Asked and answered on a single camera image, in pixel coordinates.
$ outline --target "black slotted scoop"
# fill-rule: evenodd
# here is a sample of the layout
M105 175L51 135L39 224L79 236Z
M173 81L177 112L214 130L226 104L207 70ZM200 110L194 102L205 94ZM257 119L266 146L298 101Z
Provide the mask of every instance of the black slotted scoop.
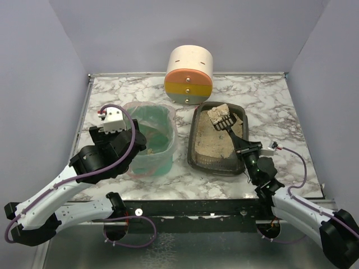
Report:
M236 121L236 117L232 113L230 113L229 115L223 116L221 121L217 122L216 124L213 124L212 122L212 124L217 131L229 131L231 127L236 123Z

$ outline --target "wall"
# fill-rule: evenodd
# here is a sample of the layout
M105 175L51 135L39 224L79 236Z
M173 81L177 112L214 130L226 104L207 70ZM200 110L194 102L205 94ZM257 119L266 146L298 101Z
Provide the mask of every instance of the wall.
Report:
M214 71L289 71L328 0L50 0L89 73L166 71L184 44Z
M359 2L332 0L288 86L324 191L359 222Z
M1 1L0 36L4 206L34 195L68 162L88 78L46 0ZM0 212L0 234L7 224ZM34 252L0 239L0 267L31 268Z

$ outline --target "robotic arm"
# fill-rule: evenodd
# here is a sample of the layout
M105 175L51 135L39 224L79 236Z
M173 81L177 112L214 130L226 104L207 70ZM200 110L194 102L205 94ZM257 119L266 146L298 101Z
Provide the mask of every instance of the robotic arm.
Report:
M11 230L13 241L7 238L9 243L35 246L69 226L125 216L126 208L118 193L108 193L96 201L65 205L74 195L98 181L125 173L132 159L146 149L146 138L139 131L137 121L130 120L131 129L125 130L121 110L129 117L118 106L104 106L99 112L103 127L89 130L94 145L83 147L69 165L36 195L23 203L11 202L5 206L7 218L13 224L17 222Z
M332 264L341 269L350 268L359 258L359 227L351 214L343 209L333 212L320 207L294 195L293 186L285 187L277 181L272 158L260 156L273 155L275 149L280 148L277 143L263 149L261 142L245 141L230 128L227 131L237 157L244 160L251 182L257 186L255 192L263 205L274 216L288 221L313 239Z

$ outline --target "gray floor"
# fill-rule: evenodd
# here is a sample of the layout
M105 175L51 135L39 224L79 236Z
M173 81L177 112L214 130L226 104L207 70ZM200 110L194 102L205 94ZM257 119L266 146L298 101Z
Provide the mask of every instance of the gray floor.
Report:
M283 224L283 240L302 236ZM143 243L149 235L129 235L127 243ZM262 240L257 233L159 234L146 249L104 243L101 225L68 228L51 240L45 269L332 269L321 249L306 238L293 245Z

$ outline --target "marble pattern surface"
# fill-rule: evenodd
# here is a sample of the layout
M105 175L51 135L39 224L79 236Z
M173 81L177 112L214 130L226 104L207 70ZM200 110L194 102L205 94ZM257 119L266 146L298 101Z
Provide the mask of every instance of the marble pattern surface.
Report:
M118 192L124 200L169 200L255 198L255 187L244 174L224 177L197 171L187 163L188 136L196 106L172 103L163 89L164 77L96 78L90 96L78 149L92 145L90 126L101 124L97 111L105 104L125 105L132 101L150 101L174 107L179 147L172 170L161 177L132 179L127 174L99 182L73 198L75 201L98 199L108 192ZM216 76L208 101L221 101L242 106L248 116L250 140L267 146L275 140L304 156L308 181L297 191L304 197L322 197L305 138L301 131L285 79L281 75ZM274 156L277 179L285 185L299 184L303 165L298 157L278 151Z

